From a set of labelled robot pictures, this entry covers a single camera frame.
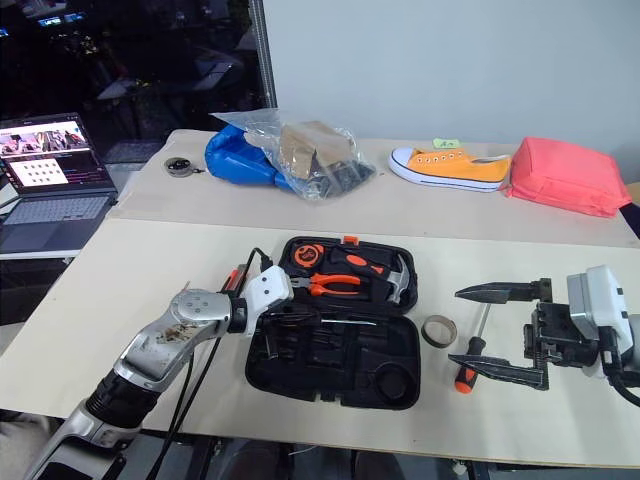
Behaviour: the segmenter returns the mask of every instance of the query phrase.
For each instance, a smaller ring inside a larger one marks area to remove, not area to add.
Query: tool case
[[[411,254],[355,237],[294,237],[279,265],[292,278],[294,298],[263,315],[247,358],[249,383],[299,400],[411,407],[420,393],[418,332],[403,316],[418,300]],[[323,275],[355,276],[360,284],[298,285]],[[387,277],[404,284],[397,301]]]

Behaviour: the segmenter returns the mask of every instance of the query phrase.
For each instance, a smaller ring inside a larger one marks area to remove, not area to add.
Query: laptop
[[[80,250],[117,199],[77,113],[0,124],[0,168],[19,195],[0,254]]]

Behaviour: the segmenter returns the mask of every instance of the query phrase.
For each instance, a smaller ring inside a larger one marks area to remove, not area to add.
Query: yellow sneaker
[[[389,167],[405,180],[421,185],[494,192],[509,171],[511,157],[476,158],[464,149],[429,152],[396,148],[389,156]]]

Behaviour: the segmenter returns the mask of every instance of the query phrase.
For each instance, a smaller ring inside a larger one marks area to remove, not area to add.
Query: pliers
[[[368,298],[363,292],[351,290],[331,290],[325,287],[325,285],[334,283],[362,285],[362,279],[355,275],[323,275],[321,273],[315,273],[310,278],[294,277],[291,279],[291,286],[293,288],[307,288],[309,290],[309,293],[314,297],[317,297],[319,295],[336,295],[341,297],[349,297],[353,300]]]

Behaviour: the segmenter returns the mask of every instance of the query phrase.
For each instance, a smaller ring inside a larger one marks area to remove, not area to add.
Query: pink bag
[[[512,195],[600,217],[613,217],[631,202],[613,157],[533,137],[526,137],[513,156],[507,189]]]

